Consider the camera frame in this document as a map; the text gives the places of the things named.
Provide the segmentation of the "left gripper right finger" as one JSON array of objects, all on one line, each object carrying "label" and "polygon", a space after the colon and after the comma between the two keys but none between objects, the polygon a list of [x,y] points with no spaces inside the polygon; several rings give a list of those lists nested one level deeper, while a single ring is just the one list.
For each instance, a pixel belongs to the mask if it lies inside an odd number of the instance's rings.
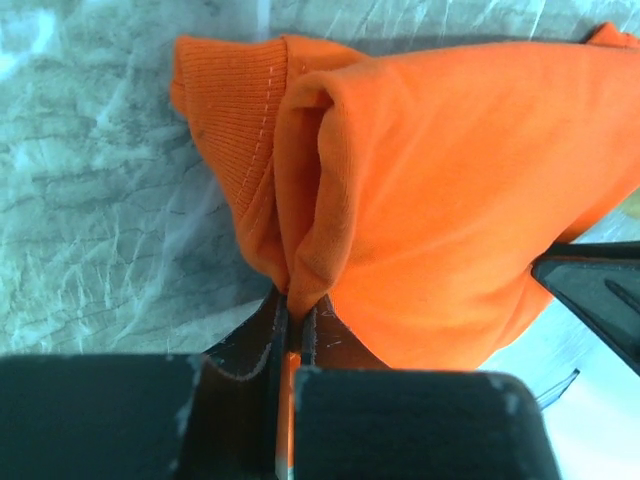
[{"label": "left gripper right finger", "polygon": [[391,369],[328,298],[295,373],[297,479],[557,479],[536,399],[499,372]]}]

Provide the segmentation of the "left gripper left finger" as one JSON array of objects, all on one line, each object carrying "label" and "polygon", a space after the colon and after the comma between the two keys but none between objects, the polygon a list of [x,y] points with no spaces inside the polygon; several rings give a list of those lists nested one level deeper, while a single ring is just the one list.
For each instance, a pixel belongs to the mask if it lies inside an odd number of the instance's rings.
[{"label": "left gripper left finger", "polygon": [[1,360],[5,479],[284,479],[288,315],[271,292],[202,353]]}]

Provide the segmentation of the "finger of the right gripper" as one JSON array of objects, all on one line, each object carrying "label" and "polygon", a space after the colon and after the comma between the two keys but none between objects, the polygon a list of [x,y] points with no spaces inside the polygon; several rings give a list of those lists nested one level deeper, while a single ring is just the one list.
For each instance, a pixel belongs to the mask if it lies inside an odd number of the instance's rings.
[{"label": "finger of the right gripper", "polygon": [[639,372],[639,243],[554,244],[532,276]]}]

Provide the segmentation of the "orange t shirt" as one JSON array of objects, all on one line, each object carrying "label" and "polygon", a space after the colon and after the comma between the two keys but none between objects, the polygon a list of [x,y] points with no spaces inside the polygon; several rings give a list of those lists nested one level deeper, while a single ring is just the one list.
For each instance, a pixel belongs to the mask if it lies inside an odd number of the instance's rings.
[{"label": "orange t shirt", "polygon": [[479,372],[556,299],[532,276],[639,187],[639,41],[373,57],[182,36],[170,98],[288,315],[280,400],[328,298],[391,369]]}]

